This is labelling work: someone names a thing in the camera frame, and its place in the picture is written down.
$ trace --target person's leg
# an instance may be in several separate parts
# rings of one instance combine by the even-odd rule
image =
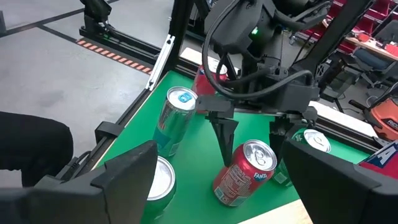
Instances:
[[[0,112],[0,169],[21,170],[22,185],[57,175],[73,155],[72,134],[52,119]]]

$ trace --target black office chair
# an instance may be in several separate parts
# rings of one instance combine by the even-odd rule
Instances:
[[[391,41],[398,43],[398,21],[388,23],[374,38],[384,44]],[[369,83],[368,88],[381,85],[391,86],[396,82],[394,79],[398,78],[396,75],[398,64],[395,60],[362,48],[354,51],[353,58],[363,70],[361,77]]]

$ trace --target black metal frame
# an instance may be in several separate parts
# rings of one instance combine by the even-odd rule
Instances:
[[[181,44],[187,31],[187,24],[193,3],[193,0],[174,1],[169,34],[175,37],[175,41],[160,79],[163,78],[169,70],[174,70],[179,74],[191,79],[195,77],[198,65],[179,57]],[[119,40],[112,37],[105,39],[103,34],[89,33],[84,29],[84,27],[80,29],[80,34],[152,65],[155,64],[156,55],[158,55],[161,50],[158,47],[118,31],[117,34],[120,35]],[[119,118],[116,124],[125,126],[128,121],[137,113],[139,107],[145,102],[149,95],[150,90],[143,90],[137,99]],[[379,144],[373,138],[350,128],[344,127],[326,118],[319,117],[315,129],[323,132],[329,138],[335,139],[348,146],[367,153],[374,153],[380,148]],[[77,172],[77,175],[90,171],[114,140],[115,137],[104,137],[93,149],[90,157],[83,162],[82,166]]]

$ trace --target green table surface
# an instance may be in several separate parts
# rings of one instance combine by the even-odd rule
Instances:
[[[152,139],[167,90],[173,86],[190,88],[191,85],[191,79],[169,72],[109,148],[99,166]],[[234,119],[239,121],[234,148],[249,139],[269,143],[269,122],[273,121],[273,117],[235,113]],[[367,157],[367,154],[359,150],[329,140],[334,156],[354,163]],[[211,183],[222,168],[223,161],[211,124],[200,114],[191,120],[184,139],[170,162],[175,170],[177,191],[156,223],[239,223],[299,199],[294,187],[281,187],[270,180],[240,207],[229,208],[220,204],[211,191]]]

